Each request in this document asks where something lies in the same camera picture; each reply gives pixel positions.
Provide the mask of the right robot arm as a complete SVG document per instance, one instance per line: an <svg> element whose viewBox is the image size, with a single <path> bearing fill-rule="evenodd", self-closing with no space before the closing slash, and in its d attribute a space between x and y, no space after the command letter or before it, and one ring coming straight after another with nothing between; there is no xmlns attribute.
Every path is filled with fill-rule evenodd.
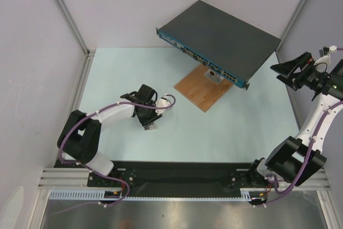
<svg viewBox="0 0 343 229"><path fill-rule="evenodd" d="M276 186L284 181L293 188L325 165L324 139L334 118L342 111L342 61L331 72L319 71L318 67L328 66L331 54L337 51L336 46L324 47L318 60L305 52L291 61L271 66L281 82L294 91L306 86L314 92L314 97L309 115L297 135L286 138L267 158L252 163L246 173L249 185L259 187L271 183Z"/></svg>

